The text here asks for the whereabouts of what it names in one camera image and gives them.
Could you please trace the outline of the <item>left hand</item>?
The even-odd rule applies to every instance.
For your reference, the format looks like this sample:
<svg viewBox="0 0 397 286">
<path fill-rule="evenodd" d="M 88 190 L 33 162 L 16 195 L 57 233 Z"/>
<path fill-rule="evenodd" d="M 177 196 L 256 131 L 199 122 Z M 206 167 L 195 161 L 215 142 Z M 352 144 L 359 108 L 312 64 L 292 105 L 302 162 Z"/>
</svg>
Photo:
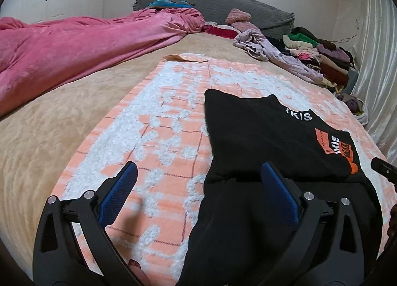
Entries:
<svg viewBox="0 0 397 286">
<path fill-rule="evenodd" d="M 151 282 L 145 272 L 142 270 L 141 265 L 133 259 L 128 262 L 129 269 L 134 273 L 134 275 L 144 284 L 144 286 L 151 286 Z"/>
</svg>

